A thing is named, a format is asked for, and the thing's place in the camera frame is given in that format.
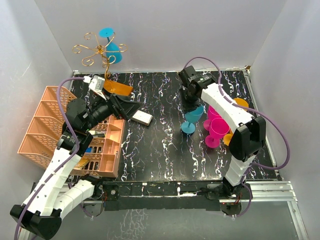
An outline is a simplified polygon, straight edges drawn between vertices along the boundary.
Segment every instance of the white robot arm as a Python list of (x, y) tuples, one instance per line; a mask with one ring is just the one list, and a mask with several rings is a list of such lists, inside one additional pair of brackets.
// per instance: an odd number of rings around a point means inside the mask
[(233, 132), (229, 144), (232, 157), (229, 169), (223, 178), (223, 184), (227, 196), (239, 193), (243, 187), (242, 178), (245, 172), (259, 149), (265, 145), (265, 119), (261, 116), (254, 117), (234, 106), (232, 103), (235, 101), (224, 91), (221, 94), (217, 82), (210, 74), (200, 74), (193, 66), (188, 66), (179, 73), (179, 76), (183, 85), (180, 93), (184, 112), (194, 110), (200, 105), (199, 99), (202, 99), (218, 112)]
[(90, 82), (89, 88), (97, 94), (91, 106), (87, 106), (80, 98), (73, 99), (67, 105), (65, 115), (79, 142), (78, 148), (72, 131), (64, 123), (51, 162), (39, 183), (22, 205), (14, 205), (10, 211), (18, 224), (21, 222), (21, 227), (43, 239), (51, 239), (57, 233), (62, 219), (95, 192), (98, 180), (88, 176), (58, 197), (72, 169), (83, 157), (93, 139), (89, 130), (112, 114), (129, 120), (141, 106), (140, 102), (130, 101), (129, 96), (105, 91), (103, 81), (103, 78), (94, 76)]

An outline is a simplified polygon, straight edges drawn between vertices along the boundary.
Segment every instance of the white enclosure wall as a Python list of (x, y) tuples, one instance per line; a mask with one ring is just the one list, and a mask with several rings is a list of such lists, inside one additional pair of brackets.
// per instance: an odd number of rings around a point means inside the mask
[(47, 85), (72, 74), (33, 0), (0, 1), (0, 239), (14, 237), (14, 204), (29, 195), (43, 170), (17, 154)]
[[(35, 0), (73, 70), (103, 72), (101, 58), (81, 60), (95, 47), (84, 34), (111, 27), (115, 43), (128, 51), (112, 72), (180, 70), (187, 60), (206, 56), (221, 68), (252, 65), (285, 0)], [(212, 67), (204, 61), (198, 68)]]
[[(311, 240), (320, 237), (320, 2), (289, 0), (251, 68), (260, 110), (285, 132), (291, 160), (280, 173), (292, 182)], [(268, 131), (277, 163), (284, 144)]]

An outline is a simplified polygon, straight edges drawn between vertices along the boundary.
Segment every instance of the gold wire decoration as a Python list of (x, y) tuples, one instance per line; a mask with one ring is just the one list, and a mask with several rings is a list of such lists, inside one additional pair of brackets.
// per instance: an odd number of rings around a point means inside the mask
[(103, 45), (101, 45), (99, 43), (98, 37), (94, 32), (86, 33), (84, 35), (84, 39), (85, 40), (90, 40), (92, 35), (95, 37), (96, 42), (98, 44), (95, 48), (90, 48), (90, 47), (78, 44), (78, 45), (75, 45), (72, 48), (72, 51), (73, 51), (74, 54), (79, 54), (82, 51), (81, 48), (84, 48), (84, 49), (88, 49), (88, 50), (91, 50), (91, 51), (95, 52), (91, 56), (87, 56), (87, 57), (82, 59), (81, 63), (85, 67), (92, 66), (95, 63), (95, 60), (92, 57), (95, 56), (95, 55), (99, 55), (100, 54), (101, 55), (101, 60), (102, 60), (102, 67), (106, 68), (105, 72), (104, 72), (104, 79), (105, 79), (106, 82), (108, 82), (111, 85), (111, 90), (110, 91), (114, 92), (115, 89), (112, 86), (112, 83), (111, 83), (112, 81), (108, 79), (111, 76), (110, 72), (108, 72), (108, 71), (109, 71), (110, 65), (116, 62), (116, 56), (110, 55), (109, 57), (107, 57), (105, 53), (124, 53), (125, 51), (128, 50), (128, 47), (127, 47), (127, 45), (121, 43), (121, 44), (118, 45), (118, 47), (120, 49), (119, 51), (108, 51), (107, 47), (113, 41), (113, 39), (115, 38), (116, 33), (113, 32), (112, 38), (109, 40), (109, 42), (105, 46), (103, 46)]

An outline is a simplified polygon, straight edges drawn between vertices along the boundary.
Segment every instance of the white remote control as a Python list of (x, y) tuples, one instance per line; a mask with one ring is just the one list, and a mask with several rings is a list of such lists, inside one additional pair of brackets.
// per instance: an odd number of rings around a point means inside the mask
[(143, 111), (136, 111), (136, 113), (132, 116), (131, 120), (136, 121), (140, 124), (144, 124), (146, 126), (149, 126), (153, 116), (151, 114), (148, 114)]

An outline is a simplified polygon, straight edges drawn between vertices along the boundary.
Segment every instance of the salmon storage bin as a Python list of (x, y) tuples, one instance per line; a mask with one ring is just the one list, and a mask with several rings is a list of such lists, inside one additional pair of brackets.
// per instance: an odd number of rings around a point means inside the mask
[[(63, 117), (58, 107), (56, 92), (58, 87), (47, 86), (34, 113), (18, 153), (38, 166), (46, 169), (53, 157), (62, 133)], [(61, 88), (60, 99), (64, 110), (76, 97), (65, 87)], [(105, 137), (94, 137), (82, 159), (89, 163), (84, 169), (73, 169), (71, 175), (102, 176), (115, 178), (118, 174), (121, 143), (125, 121), (110, 116), (94, 130), (104, 132)]]

